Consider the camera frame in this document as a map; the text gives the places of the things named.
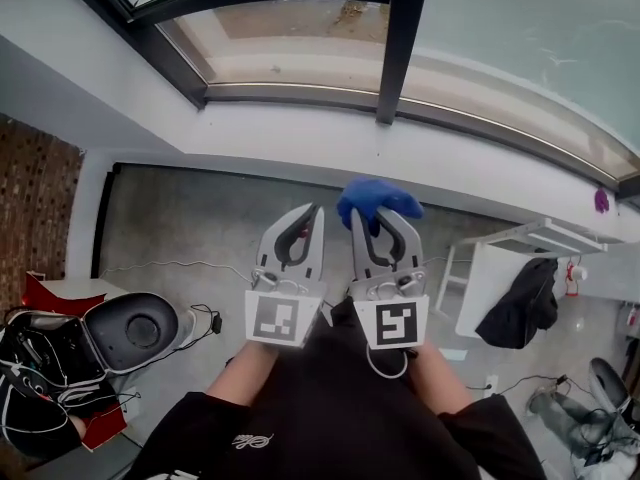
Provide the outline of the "red and white hanging holder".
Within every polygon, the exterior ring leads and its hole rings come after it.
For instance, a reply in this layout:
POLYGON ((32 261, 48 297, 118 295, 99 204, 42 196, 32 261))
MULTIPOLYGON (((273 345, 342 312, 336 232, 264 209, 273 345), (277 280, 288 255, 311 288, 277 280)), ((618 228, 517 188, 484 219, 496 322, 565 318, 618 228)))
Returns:
POLYGON ((567 297, 577 297, 580 291, 580 283, 588 277, 587 270, 579 263, 569 261, 565 274, 565 295, 567 297))

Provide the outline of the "white metal rack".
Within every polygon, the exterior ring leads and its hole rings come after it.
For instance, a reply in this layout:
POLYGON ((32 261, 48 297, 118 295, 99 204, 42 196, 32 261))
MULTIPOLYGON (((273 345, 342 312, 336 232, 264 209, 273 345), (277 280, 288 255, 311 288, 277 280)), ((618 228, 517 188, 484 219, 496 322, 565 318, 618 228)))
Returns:
POLYGON ((476 328, 490 309, 506 293, 516 275, 534 258, 571 259, 604 253, 608 244, 588 230, 561 225, 546 217, 481 237, 463 239, 449 249, 444 273, 432 311, 445 318, 445 293, 451 286, 462 290, 462 305, 455 332, 476 338, 476 328), (456 254, 472 250, 468 273, 452 272, 456 254))

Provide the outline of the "person's black shirt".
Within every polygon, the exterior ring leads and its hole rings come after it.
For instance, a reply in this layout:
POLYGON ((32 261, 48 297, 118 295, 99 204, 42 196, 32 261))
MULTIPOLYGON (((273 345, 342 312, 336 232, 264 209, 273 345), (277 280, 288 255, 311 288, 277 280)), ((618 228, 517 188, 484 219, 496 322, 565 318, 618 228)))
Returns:
POLYGON ((417 347, 368 353, 351 299, 275 348, 250 407, 187 393, 124 480, 546 480, 503 396, 436 415, 409 376, 417 347))

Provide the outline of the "dark round chair seat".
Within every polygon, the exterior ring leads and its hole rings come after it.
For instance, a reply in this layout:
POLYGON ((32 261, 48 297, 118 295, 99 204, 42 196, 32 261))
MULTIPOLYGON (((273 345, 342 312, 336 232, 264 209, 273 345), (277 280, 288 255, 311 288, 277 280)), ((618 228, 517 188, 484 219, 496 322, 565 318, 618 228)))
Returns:
POLYGON ((180 320, 164 298, 127 293, 88 310, 85 333, 105 371, 123 375, 149 364, 176 341, 180 320))

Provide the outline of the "blue cleaning cloth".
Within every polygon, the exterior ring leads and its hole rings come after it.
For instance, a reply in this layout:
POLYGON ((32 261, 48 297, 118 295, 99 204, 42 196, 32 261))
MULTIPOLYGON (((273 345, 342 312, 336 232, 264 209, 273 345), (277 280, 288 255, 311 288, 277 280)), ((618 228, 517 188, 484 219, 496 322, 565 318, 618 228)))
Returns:
POLYGON ((420 219, 424 209, 409 192, 394 184, 378 179, 355 179, 343 190, 337 205, 337 213, 347 229, 351 229, 351 213, 356 209, 367 222, 369 232, 377 237, 380 224, 376 218, 379 207, 388 208, 402 215, 420 219))

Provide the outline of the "dark window frame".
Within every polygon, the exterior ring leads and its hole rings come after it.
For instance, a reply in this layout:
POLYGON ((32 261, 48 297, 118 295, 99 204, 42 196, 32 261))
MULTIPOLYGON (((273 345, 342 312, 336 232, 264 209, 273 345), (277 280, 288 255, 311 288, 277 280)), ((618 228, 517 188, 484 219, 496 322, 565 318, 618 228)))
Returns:
POLYGON ((640 206, 640 0, 81 0, 190 103, 411 119, 640 206))

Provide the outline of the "black jacket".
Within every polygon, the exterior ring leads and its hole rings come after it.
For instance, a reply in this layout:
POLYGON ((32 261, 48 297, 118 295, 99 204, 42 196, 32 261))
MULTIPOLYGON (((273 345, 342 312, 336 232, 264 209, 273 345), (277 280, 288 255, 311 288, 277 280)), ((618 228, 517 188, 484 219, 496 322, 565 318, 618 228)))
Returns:
POLYGON ((475 329, 487 344, 520 350, 538 330, 548 330, 558 319, 553 294, 558 261, 533 258, 518 273, 509 290, 475 329))

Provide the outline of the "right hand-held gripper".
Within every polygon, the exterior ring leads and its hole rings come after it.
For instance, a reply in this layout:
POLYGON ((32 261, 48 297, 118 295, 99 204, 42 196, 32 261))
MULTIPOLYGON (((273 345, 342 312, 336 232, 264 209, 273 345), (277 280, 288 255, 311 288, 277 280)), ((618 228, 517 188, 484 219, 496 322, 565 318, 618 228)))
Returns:
POLYGON ((370 349, 419 346, 426 336, 429 313, 426 270, 421 267, 421 237, 394 210, 381 208, 376 217, 393 239, 391 260, 375 253, 368 221, 357 209, 352 209, 351 235, 357 281, 350 284, 349 295, 370 349), (392 268, 395 272, 387 273, 392 268))

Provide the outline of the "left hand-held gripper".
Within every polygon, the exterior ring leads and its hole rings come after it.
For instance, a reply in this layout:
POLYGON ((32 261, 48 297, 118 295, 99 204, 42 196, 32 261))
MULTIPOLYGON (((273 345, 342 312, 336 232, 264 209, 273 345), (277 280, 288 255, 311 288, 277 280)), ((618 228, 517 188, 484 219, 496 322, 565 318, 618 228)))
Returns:
POLYGON ((327 294, 327 284, 319 280, 324 238, 325 212, 315 203, 290 210, 264 232, 252 287, 244 296, 247 340, 280 347, 305 345, 327 294), (299 237, 303 228, 309 230, 306 238, 299 237), (305 279, 283 274, 304 274, 305 279))

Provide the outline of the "black equipment bag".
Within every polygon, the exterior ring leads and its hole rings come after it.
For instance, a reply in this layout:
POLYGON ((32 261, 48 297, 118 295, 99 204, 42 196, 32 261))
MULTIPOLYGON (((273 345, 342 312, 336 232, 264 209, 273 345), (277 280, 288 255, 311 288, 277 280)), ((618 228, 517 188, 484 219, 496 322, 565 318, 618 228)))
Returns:
POLYGON ((78 318, 19 312, 0 333, 0 437, 23 455, 52 460, 81 445, 69 422, 116 406, 78 318))

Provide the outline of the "person's left forearm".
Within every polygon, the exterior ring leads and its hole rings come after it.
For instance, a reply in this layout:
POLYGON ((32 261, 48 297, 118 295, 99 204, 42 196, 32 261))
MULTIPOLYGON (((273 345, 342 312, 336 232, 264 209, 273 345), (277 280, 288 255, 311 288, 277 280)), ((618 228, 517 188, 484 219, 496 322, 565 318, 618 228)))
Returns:
POLYGON ((250 407, 267 382, 279 350, 269 344, 247 341, 206 390, 210 397, 250 407))

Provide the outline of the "white storage box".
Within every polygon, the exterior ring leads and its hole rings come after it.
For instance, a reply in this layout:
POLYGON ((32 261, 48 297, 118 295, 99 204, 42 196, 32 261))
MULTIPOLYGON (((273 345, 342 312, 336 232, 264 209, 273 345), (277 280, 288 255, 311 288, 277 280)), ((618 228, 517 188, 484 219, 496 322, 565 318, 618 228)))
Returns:
POLYGON ((579 282, 581 296, 640 303, 640 242, 609 245, 606 252, 584 256, 580 267, 587 271, 579 282))

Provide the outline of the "person's right forearm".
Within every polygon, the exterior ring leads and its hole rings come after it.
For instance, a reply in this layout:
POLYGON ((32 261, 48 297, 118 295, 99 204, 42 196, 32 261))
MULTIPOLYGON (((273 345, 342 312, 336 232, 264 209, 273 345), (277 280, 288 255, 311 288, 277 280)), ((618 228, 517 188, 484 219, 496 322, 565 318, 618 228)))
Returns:
POLYGON ((422 402, 436 415, 457 414, 473 403, 470 391, 440 350, 425 341, 409 362, 409 376, 422 402))

